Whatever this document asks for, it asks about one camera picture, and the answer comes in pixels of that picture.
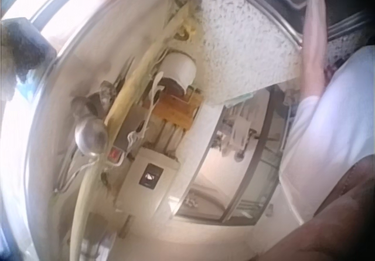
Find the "glass door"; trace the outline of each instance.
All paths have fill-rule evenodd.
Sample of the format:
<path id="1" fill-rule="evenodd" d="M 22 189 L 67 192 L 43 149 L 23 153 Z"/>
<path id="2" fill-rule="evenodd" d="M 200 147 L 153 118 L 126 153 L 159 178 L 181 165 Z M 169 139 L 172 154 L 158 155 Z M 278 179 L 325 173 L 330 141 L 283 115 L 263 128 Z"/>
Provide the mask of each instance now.
<path id="1" fill-rule="evenodd" d="M 223 110 L 177 216 L 200 223 L 255 225 L 278 183 L 288 117 L 283 100 L 283 92 L 271 86 Z"/>

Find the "white sleeve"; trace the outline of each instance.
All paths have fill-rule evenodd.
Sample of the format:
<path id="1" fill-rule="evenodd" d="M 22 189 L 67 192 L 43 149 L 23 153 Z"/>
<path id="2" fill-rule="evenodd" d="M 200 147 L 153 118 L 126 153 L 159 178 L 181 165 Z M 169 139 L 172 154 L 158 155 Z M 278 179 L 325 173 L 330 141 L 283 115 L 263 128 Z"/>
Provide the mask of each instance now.
<path id="1" fill-rule="evenodd" d="M 310 220 L 341 177 L 374 154 L 375 47 L 356 52 L 321 98 L 301 101 L 279 179 L 300 223 Z"/>

